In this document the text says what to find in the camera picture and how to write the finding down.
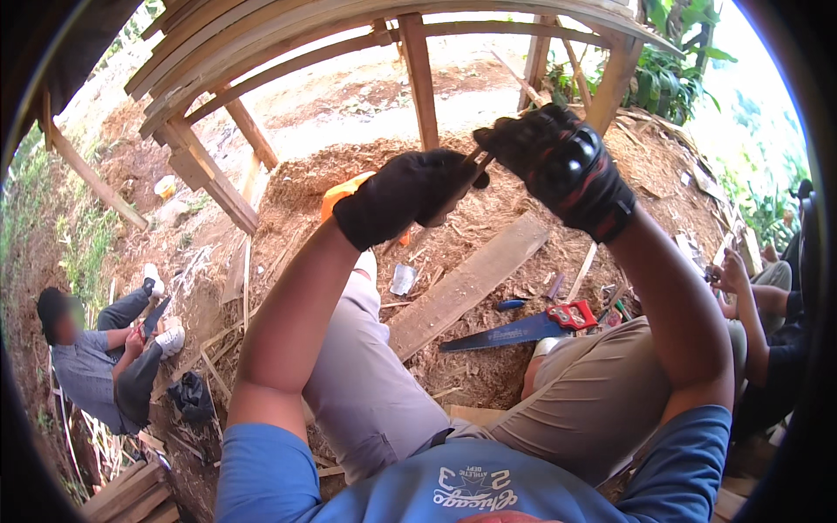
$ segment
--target white sneaker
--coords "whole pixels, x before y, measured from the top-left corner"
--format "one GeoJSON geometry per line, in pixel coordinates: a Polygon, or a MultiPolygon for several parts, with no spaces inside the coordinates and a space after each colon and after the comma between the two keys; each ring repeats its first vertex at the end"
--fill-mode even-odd
{"type": "Polygon", "coordinates": [[[183,342],[186,340],[186,331],[182,326],[178,325],[172,327],[168,331],[154,338],[154,341],[162,348],[161,360],[166,360],[170,356],[174,356],[180,349],[183,348],[183,342]]]}
{"type": "Polygon", "coordinates": [[[162,293],[166,289],[160,279],[160,273],[157,272],[157,267],[154,264],[146,264],[142,269],[143,279],[151,278],[154,280],[154,287],[151,289],[151,296],[154,298],[162,298],[162,293]]]}
{"type": "Polygon", "coordinates": [[[372,286],[377,287],[377,259],[375,259],[375,253],[371,249],[367,249],[361,253],[354,268],[369,274],[369,278],[372,280],[372,286]]]}

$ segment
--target black cap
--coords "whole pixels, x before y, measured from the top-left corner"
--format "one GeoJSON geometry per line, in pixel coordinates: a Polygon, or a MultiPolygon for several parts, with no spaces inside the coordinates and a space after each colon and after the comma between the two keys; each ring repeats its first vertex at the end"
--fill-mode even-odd
{"type": "Polygon", "coordinates": [[[47,287],[38,297],[38,317],[50,345],[55,345],[55,324],[70,310],[71,303],[71,299],[55,287],[47,287]]]}

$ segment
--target red and black glove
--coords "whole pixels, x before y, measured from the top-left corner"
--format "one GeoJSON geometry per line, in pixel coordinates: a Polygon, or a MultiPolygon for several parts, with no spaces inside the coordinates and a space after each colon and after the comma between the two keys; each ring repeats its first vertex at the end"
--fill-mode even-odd
{"type": "Polygon", "coordinates": [[[473,162],[463,165],[464,159],[464,154],[450,149],[411,151],[392,158],[354,194],[334,205],[340,230],[364,251],[395,238],[412,222],[441,225],[434,219],[453,210],[446,204],[465,195],[476,169],[473,162]]]}
{"type": "Polygon", "coordinates": [[[601,137],[569,110],[545,105],[520,120],[500,118],[474,139],[572,228],[599,243],[616,238],[636,196],[619,176],[601,137]]]}

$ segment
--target wooden frame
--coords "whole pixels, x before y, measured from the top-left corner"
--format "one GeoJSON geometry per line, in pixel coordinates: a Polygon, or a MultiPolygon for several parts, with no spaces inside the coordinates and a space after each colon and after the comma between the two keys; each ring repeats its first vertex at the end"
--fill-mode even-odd
{"type": "MultiPolygon", "coordinates": [[[[426,38],[464,33],[514,33],[532,36],[526,61],[526,82],[540,87],[550,38],[565,45],[574,40],[611,49],[597,96],[588,105],[588,121],[604,134],[627,89],[642,49],[648,42],[675,55],[682,52],[632,19],[618,0],[180,0],[155,20],[144,37],[161,30],[167,36],[152,57],[126,84],[135,99],[150,93],[140,134],[151,134],[172,148],[169,164],[194,190],[205,188],[233,221],[252,234],[258,218],[235,191],[190,126],[226,107],[254,154],[270,170],[278,164],[264,132],[239,97],[274,79],[346,53],[401,42],[406,59],[418,130],[424,149],[439,146],[434,90],[426,38]],[[471,21],[424,24],[422,14],[506,10],[534,13],[536,23],[471,21]],[[557,21],[563,14],[593,30],[567,29],[557,21]],[[387,29],[396,18],[399,28],[387,29]],[[231,85],[252,69],[304,44],[341,31],[372,25],[372,31],[287,59],[231,85]],[[203,92],[215,96],[183,116],[203,92]]],[[[578,69],[577,60],[573,67],[578,69]]],[[[520,106],[531,94],[521,92],[520,106]]]]}

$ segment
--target gray shirt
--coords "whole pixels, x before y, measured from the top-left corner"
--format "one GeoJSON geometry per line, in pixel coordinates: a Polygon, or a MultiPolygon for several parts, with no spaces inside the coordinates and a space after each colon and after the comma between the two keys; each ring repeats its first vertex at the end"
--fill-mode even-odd
{"type": "Polygon", "coordinates": [[[114,403],[112,371],[116,360],[106,351],[106,332],[83,331],[75,344],[53,346],[55,376],[69,399],[112,433],[136,434],[140,427],[121,415],[114,403]]]}

